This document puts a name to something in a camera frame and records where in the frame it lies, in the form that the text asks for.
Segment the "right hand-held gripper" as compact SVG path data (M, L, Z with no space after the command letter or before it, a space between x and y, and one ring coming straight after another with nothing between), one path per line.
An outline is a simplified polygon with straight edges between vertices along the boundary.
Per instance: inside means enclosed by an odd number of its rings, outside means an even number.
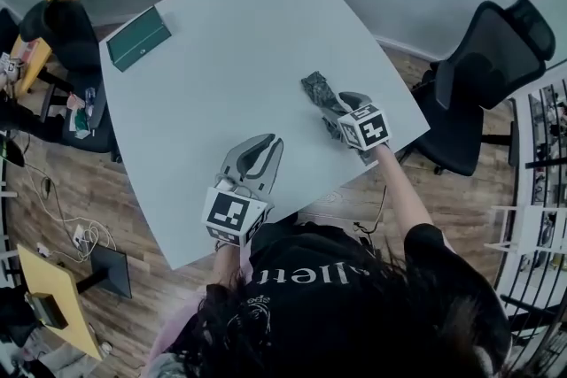
M344 142L356 149L363 164L369 166L377 161L372 150L391 138L386 117L367 95L343 91L338 96L352 111L342 117L323 112L324 124L328 130L340 129Z

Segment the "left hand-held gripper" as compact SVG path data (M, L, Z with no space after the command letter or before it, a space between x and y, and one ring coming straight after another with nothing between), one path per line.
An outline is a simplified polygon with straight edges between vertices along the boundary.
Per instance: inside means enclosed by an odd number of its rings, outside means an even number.
M202 212L202 223L213 239L243 248L267 220L284 141L277 139L271 146L255 178L245 177L275 138L274 134L256 135L227 153L221 174L207 189Z

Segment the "white table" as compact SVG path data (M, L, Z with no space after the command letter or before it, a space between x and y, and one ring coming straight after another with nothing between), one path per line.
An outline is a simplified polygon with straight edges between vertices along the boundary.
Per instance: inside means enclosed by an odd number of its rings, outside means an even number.
M272 133L284 151L271 220L363 174L330 138L301 80L369 96L399 150L429 128L390 59L344 0L162 0L170 36L126 70L100 48L107 104L128 178L174 269L213 247L201 221L227 152Z

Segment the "black mesh office chair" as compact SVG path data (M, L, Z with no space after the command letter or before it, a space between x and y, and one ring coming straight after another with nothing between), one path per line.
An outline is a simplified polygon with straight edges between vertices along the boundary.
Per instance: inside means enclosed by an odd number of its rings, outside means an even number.
M484 135L484 113L543 76L554 54L554 32L530 0L507 8L484 1L456 50L411 89L430 126L411 149L435 174L473 175L482 144L511 144L509 136Z

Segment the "person's black shirt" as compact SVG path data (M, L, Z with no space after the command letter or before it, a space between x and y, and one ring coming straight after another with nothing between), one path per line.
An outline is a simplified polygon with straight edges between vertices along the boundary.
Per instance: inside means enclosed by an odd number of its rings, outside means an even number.
M430 224L402 259L331 226L269 225L214 303L212 378L493 378L511 348L492 286Z

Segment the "green rectangular box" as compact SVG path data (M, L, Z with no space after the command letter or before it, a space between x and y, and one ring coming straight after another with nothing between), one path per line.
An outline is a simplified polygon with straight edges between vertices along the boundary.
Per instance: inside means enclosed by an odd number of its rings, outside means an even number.
M107 41L113 65L125 72L171 36L155 6L130 21Z

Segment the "pink garment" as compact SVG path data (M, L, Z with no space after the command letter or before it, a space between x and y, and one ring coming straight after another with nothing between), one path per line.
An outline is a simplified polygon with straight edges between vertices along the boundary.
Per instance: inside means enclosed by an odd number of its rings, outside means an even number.
M206 286L202 285L197 290L192 291L183 305L166 320L150 349L146 366L141 375L142 378L149 377L151 363L175 342L190 318L197 313L205 296Z

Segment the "snack bags on chair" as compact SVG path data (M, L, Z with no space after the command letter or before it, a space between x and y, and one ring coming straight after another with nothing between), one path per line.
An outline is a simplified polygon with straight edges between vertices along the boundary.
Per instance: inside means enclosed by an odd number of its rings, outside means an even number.
M71 93L66 100L66 108L70 111L69 131L74 137L83 140L94 134L94 108L96 91L90 87L85 89L84 96Z

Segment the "white power strip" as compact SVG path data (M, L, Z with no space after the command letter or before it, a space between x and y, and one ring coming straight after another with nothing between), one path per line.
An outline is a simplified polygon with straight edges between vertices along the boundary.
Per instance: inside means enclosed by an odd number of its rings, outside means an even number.
M89 233L85 231L81 224L77 225L73 234L74 247L81 252L89 249L90 240Z

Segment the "black metal railing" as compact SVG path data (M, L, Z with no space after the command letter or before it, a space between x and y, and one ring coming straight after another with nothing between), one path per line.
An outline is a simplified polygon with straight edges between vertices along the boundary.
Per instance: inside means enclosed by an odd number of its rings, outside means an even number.
M567 80L514 100L517 185L509 206L567 208ZM501 252L495 281L512 329L512 370L534 378L567 373L567 254Z

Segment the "white shelf stand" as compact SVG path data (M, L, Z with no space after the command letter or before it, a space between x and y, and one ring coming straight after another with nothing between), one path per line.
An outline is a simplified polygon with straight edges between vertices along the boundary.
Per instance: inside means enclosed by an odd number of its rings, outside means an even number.
M535 251L567 254L567 208L539 205L493 206L491 228L499 238L485 247L526 255Z

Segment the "black chair with clutter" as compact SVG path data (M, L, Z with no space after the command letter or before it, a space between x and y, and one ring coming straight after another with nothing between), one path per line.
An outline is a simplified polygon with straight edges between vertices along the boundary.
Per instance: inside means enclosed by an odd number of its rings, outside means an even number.
M113 131L103 82L99 41L82 4L77 0L43 0L26 14L19 25L24 41L43 39L58 62L67 70L66 78L51 74L39 79L49 84L41 113L32 115L29 133L45 142L58 143L78 150L108 153L111 161L122 161ZM88 112L89 135L80 139L71 127L71 111L65 116L50 116L52 106L65 107L70 95L83 101L92 94Z

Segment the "yellow table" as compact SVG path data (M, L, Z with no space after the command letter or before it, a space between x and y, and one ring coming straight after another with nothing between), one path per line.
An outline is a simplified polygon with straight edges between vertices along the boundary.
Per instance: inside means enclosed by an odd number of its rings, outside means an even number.
M64 328L54 328L44 322L46 328L74 348L101 361L101 351L82 310L74 275L22 244L17 245L17 252L29 292L53 296L67 322Z
M13 97L21 98L27 93L44 69L51 53L50 46L43 39L38 38L28 43L18 36L12 47L11 57L19 58L25 63L25 72L15 82Z

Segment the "black device on table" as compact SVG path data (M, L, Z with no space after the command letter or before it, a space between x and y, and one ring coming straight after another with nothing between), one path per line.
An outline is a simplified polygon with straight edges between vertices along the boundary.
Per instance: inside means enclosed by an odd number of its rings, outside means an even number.
M44 326L56 329L64 329L68 326L65 316L52 294L28 292L26 300L32 307L35 317Z

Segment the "black table base plate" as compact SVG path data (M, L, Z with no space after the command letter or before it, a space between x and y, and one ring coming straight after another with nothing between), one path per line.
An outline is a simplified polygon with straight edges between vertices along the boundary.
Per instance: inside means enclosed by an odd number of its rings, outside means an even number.
M95 245L89 255L92 273L76 283L79 294L100 287L119 297L132 298L127 255L101 245Z

